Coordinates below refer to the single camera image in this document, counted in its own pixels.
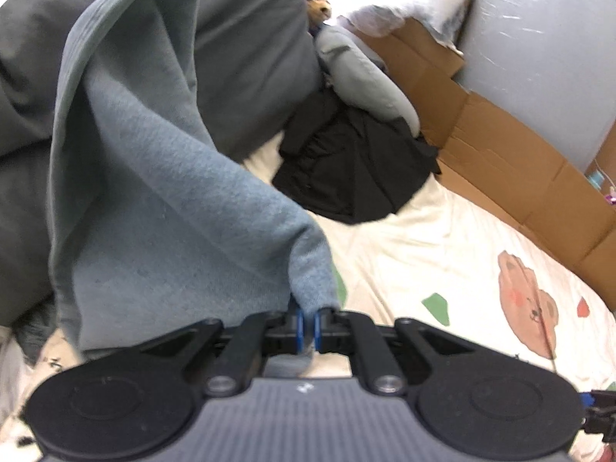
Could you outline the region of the blue denim pants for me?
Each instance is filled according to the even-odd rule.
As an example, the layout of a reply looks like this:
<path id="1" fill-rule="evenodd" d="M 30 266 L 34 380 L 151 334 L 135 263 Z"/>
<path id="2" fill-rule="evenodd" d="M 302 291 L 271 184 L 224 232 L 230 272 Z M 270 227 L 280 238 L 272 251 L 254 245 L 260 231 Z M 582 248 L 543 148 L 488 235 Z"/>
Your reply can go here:
<path id="1" fill-rule="evenodd" d="M 198 113 L 198 0 L 95 0 L 60 66 L 50 278 L 82 356 L 206 318 L 338 304 L 324 233 L 221 154 Z"/>

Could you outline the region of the cream bear print bedsheet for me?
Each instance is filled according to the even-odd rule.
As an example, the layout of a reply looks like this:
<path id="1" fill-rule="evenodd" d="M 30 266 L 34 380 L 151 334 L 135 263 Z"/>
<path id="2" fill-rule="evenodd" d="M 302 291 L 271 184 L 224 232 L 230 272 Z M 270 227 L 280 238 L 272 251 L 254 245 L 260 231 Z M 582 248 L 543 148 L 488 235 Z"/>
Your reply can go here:
<path id="1" fill-rule="evenodd" d="M 582 391 L 615 385 L 614 308 L 536 243 L 459 192 L 442 161 L 399 213 L 318 223 L 345 308 L 418 318 L 544 366 Z"/>

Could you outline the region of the black garment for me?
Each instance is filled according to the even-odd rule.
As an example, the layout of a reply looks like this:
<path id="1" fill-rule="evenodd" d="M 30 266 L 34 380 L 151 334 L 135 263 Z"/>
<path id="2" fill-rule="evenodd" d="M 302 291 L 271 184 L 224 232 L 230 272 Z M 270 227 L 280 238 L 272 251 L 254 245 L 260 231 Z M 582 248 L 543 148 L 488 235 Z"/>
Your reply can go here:
<path id="1" fill-rule="evenodd" d="M 397 213 L 440 173 L 439 149 L 401 119 L 383 122 L 331 88 L 310 94 L 284 125 L 276 189 L 317 215 L 346 224 Z"/>

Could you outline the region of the brown cardboard sheet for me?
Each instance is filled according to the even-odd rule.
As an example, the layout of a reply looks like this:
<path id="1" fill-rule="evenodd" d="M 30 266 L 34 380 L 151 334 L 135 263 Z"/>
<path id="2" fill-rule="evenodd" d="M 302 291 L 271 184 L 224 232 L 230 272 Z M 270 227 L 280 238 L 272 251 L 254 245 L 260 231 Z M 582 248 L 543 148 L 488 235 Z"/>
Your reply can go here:
<path id="1" fill-rule="evenodd" d="M 615 209 L 585 175 L 514 116 L 459 85 L 464 59 L 422 24 L 409 20 L 383 38 L 358 38 L 415 107 L 459 192 L 504 217 L 613 308 Z"/>

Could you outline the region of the teal cap detergent bottle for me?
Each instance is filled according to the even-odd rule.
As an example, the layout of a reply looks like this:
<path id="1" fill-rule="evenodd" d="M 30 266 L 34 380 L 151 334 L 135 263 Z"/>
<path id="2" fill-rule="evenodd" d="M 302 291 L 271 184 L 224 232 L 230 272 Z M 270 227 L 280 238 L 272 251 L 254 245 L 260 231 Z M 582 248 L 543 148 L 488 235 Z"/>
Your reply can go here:
<path id="1" fill-rule="evenodd" d="M 597 191 L 603 189 L 604 175 L 599 170 L 593 170 L 588 175 L 588 181 Z"/>

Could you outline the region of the white black fluffy blanket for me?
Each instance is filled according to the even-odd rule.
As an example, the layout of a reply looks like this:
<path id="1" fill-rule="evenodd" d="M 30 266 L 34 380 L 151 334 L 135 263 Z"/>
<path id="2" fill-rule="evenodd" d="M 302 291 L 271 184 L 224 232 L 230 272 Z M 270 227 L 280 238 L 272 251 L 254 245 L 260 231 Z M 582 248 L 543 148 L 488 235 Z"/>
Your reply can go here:
<path id="1" fill-rule="evenodd" d="M 11 326 L 1 328 L 1 459 L 38 461 L 42 453 L 23 416 L 27 399 L 52 377 L 80 363 L 57 326 L 49 297 Z"/>

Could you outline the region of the grey neck pillow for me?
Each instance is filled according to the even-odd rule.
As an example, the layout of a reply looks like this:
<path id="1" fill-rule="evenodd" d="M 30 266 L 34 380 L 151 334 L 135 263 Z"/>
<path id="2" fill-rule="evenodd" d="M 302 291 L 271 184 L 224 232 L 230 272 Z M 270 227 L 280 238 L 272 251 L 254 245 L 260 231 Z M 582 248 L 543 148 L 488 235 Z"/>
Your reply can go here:
<path id="1" fill-rule="evenodd" d="M 418 138 L 421 123 L 415 107 L 357 45 L 349 31 L 324 26 L 316 35 L 314 45 L 341 100 L 365 110 L 380 121 L 401 118 L 411 135 Z"/>

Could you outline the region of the dark grey pillow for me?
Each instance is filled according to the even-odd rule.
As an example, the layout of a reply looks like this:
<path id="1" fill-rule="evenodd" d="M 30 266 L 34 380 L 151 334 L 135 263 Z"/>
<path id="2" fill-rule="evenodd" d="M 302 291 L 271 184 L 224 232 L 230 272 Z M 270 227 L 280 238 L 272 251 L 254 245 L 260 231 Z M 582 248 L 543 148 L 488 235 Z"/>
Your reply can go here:
<path id="1" fill-rule="evenodd" d="M 46 177 L 60 59 L 94 0 L 1 0 L 1 322 L 51 292 Z M 318 84 L 305 0 L 199 0 L 198 110 L 241 161 Z"/>

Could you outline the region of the small teddy bear toy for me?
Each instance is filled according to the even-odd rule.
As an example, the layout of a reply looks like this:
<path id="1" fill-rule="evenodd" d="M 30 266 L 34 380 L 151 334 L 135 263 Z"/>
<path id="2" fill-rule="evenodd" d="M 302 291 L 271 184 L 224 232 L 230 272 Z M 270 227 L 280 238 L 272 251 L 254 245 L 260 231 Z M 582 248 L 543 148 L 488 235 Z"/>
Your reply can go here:
<path id="1" fill-rule="evenodd" d="M 329 0 L 306 0 L 310 30 L 317 30 L 332 17 Z"/>

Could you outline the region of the grey wrapped mattress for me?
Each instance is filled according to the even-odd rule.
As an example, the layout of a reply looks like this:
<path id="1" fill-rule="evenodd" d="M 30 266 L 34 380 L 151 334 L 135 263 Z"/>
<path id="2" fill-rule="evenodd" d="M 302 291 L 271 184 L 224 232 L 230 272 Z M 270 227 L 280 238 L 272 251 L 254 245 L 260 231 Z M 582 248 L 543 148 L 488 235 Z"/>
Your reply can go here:
<path id="1" fill-rule="evenodd" d="M 586 170 L 615 121 L 615 0 L 474 0 L 457 80 Z"/>

